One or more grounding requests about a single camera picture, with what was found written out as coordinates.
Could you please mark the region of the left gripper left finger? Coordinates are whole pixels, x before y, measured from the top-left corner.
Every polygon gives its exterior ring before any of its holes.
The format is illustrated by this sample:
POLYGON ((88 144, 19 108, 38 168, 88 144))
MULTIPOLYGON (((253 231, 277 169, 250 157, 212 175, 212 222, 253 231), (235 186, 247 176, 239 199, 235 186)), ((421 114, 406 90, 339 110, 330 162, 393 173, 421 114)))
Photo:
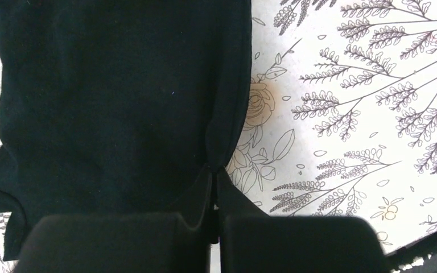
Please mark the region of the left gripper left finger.
POLYGON ((212 173, 204 166, 168 212, 42 219, 16 272, 208 272, 212 173))

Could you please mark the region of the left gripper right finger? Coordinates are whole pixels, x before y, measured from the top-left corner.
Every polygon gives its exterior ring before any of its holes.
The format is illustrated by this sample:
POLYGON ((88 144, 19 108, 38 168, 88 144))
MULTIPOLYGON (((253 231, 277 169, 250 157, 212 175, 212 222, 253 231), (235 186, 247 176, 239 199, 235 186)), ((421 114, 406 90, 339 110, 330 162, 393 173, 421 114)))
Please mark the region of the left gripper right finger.
POLYGON ((388 272, 370 225, 355 217, 268 216, 216 174, 222 272, 388 272))

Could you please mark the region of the black underwear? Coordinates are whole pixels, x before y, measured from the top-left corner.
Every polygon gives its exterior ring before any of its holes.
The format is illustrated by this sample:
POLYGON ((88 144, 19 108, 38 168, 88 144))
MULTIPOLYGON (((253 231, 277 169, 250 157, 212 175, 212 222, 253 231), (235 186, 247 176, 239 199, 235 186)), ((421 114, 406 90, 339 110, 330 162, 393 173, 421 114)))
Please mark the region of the black underwear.
POLYGON ((227 165, 250 1, 0 1, 4 260, 45 216, 165 209, 227 165))

